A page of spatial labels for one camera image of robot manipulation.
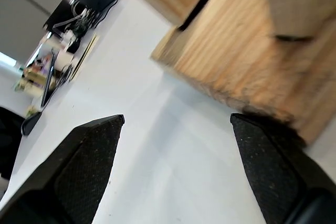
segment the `white table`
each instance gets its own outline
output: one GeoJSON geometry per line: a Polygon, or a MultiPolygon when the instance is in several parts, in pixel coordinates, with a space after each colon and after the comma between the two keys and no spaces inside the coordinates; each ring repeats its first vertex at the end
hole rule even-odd
{"type": "MultiPolygon", "coordinates": [[[[79,76],[22,139],[0,207],[75,126],[124,114],[93,223],[264,223],[229,122],[233,110],[149,60],[169,27],[142,0],[122,0],[109,13],[79,76]]],[[[334,180],[335,132],[336,121],[308,150],[334,180]]]]}

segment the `cable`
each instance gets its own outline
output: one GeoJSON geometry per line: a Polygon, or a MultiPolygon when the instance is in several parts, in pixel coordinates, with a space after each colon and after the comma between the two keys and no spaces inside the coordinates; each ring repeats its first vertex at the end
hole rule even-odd
{"type": "Polygon", "coordinates": [[[115,6],[116,4],[117,4],[117,2],[118,2],[118,0],[115,0],[115,2],[109,7],[109,9],[107,10],[107,12],[105,13],[105,15],[104,15],[104,18],[102,18],[102,19],[100,19],[96,24],[95,24],[95,26],[93,27],[94,29],[107,17],[107,15],[108,15],[108,13],[109,13],[109,11],[110,11],[110,9],[113,7],[113,6],[115,6]]]}
{"type": "Polygon", "coordinates": [[[69,19],[69,20],[67,20],[67,21],[64,21],[64,22],[60,22],[60,23],[54,24],[53,27],[52,27],[52,28],[53,28],[52,30],[53,30],[54,32],[56,32],[59,36],[62,36],[62,32],[61,32],[60,30],[56,29],[56,27],[66,25],[66,24],[68,24],[68,23],[70,23],[70,22],[72,22],[72,21],[74,21],[74,20],[80,18],[81,16],[82,16],[82,15],[77,15],[76,17],[71,18],[71,19],[69,19]]]}
{"type": "Polygon", "coordinates": [[[118,0],[112,0],[110,2],[110,4],[102,11],[104,12],[107,8],[108,10],[106,11],[105,15],[104,15],[104,18],[101,19],[101,16],[99,18],[97,18],[96,21],[93,22],[92,24],[92,27],[95,29],[106,17],[107,17],[107,14],[109,13],[110,9],[115,6],[116,4],[118,3],[118,0]]]}
{"type": "Polygon", "coordinates": [[[79,14],[76,13],[76,6],[79,4],[78,0],[75,0],[71,6],[71,11],[74,17],[78,16],[79,14]]]}

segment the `window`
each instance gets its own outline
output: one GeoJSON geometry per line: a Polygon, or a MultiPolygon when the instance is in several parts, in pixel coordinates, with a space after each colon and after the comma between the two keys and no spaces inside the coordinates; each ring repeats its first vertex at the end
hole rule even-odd
{"type": "Polygon", "coordinates": [[[11,57],[3,54],[2,52],[0,52],[0,62],[6,64],[8,66],[11,66],[11,67],[16,65],[16,60],[14,60],[11,57]]]}

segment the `white tabletop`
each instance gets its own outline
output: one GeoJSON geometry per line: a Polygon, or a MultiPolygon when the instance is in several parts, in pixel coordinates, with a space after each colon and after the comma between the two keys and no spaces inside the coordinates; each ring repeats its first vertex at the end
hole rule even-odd
{"type": "MultiPolygon", "coordinates": [[[[93,223],[264,223],[229,122],[233,110],[149,60],[169,27],[143,0],[122,0],[109,13],[79,76],[22,139],[1,208],[74,127],[124,114],[93,223]]],[[[334,180],[335,132],[333,121],[308,150],[334,180]]]]}

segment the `textured black rubber pad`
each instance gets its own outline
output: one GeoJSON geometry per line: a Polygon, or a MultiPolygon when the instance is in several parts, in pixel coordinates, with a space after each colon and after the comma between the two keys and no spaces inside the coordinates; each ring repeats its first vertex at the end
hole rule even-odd
{"type": "Polygon", "coordinates": [[[92,223],[123,124],[116,115],[74,128],[0,211],[0,224],[92,223]]]}
{"type": "Polygon", "coordinates": [[[301,223],[295,221],[299,216],[296,213],[310,212],[307,209],[324,195],[336,195],[332,180],[297,144],[300,139],[296,132],[259,116],[232,114],[230,121],[266,223],[301,223]]]}
{"type": "Polygon", "coordinates": [[[266,223],[283,223],[302,194],[300,180],[261,128],[231,117],[239,152],[266,223]]]}
{"type": "Polygon", "coordinates": [[[109,181],[123,120],[90,127],[57,176],[55,195],[75,223],[90,224],[109,181]]]}

